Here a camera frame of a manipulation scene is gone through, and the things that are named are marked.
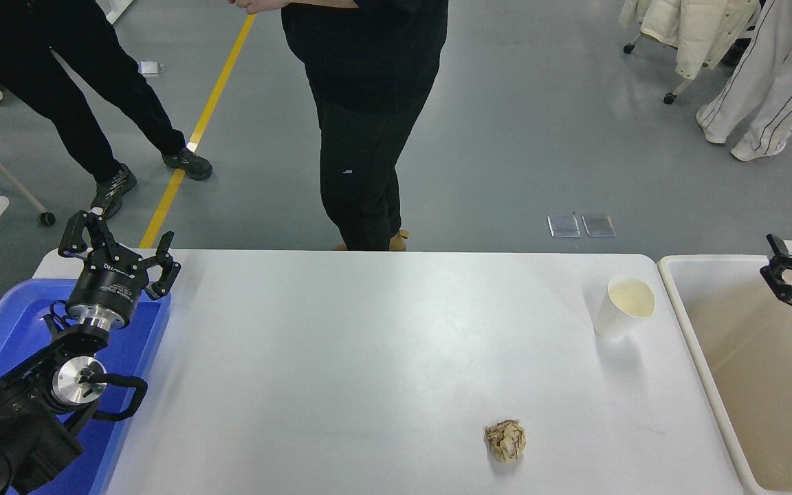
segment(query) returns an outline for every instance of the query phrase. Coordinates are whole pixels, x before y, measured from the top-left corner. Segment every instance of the tan boot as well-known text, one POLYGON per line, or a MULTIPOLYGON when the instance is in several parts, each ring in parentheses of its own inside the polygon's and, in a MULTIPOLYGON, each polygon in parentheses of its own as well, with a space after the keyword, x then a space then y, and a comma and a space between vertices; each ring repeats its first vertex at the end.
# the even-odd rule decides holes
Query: tan boot
MULTIPOLYGON (((405 240, 408 239, 409 233, 406 230, 400 230, 396 235, 390 238, 390 251, 405 251, 405 240)), ((336 251, 346 251, 347 245, 343 242, 335 246, 336 251)))
POLYGON ((408 231, 400 230, 390 238, 390 251, 405 251, 405 241, 408 239, 408 231))

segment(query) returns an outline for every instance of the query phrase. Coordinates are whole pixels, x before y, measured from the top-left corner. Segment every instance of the black shirt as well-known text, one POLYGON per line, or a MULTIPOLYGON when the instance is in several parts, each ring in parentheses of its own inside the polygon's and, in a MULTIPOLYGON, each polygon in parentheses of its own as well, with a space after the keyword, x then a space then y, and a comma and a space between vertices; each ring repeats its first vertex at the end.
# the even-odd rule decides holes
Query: black shirt
POLYGON ((283 30, 314 91, 380 104, 427 91, 446 41, 448 0, 355 0, 358 9, 291 3, 283 30))

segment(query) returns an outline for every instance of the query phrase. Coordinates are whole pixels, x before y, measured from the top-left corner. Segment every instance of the human hand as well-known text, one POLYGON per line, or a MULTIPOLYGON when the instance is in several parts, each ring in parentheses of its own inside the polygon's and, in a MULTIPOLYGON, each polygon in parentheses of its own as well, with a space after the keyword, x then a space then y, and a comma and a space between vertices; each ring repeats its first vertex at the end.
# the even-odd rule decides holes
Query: human hand
POLYGON ((257 14, 265 10, 282 9, 288 6, 289 0, 228 0, 228 3, 236 3, 236 6, 246 10, 248 14, 257 14))

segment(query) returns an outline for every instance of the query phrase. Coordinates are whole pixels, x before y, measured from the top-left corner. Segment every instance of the paper cup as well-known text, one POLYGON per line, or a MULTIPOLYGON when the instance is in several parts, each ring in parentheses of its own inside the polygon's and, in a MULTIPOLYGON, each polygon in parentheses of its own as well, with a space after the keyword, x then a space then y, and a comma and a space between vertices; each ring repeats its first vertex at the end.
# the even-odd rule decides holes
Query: paper cup
POLYGON ((653 316, 653 289, 634 276, 614 276, 607 284, 604 306, 594 320, 595 333, 607 340, 623 338, 640 322, 653 316))

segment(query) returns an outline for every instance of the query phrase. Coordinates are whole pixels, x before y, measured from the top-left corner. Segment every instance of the blue plastic bin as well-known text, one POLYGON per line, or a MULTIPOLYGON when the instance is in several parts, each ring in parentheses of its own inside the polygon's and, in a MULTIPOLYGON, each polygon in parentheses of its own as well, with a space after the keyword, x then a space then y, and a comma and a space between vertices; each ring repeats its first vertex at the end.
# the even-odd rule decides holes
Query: blue plastic bin
MULTIPOLYGON (((15 285, 0 301, 0 376, 50 343, 50 332, 41 319, 55 300, 66 300, 75 280, 32 279, 15 285)), ((114 330, 109 346, 97 353, 108 373, 144 378, 166 328, 170 298, 150 300, 145 294, 130 325, 114 330)), ((110 386, 102 395, 100 410, 118 413, 127 407, 125 388, 110 386)), ((36 489, 38 495, 98 495, 106 489, 130 420, 107 423, 91 420, 78 435, 85 453, 54 481, 36 489)), ((9 489, 9 494, 16 494, 9 489)))

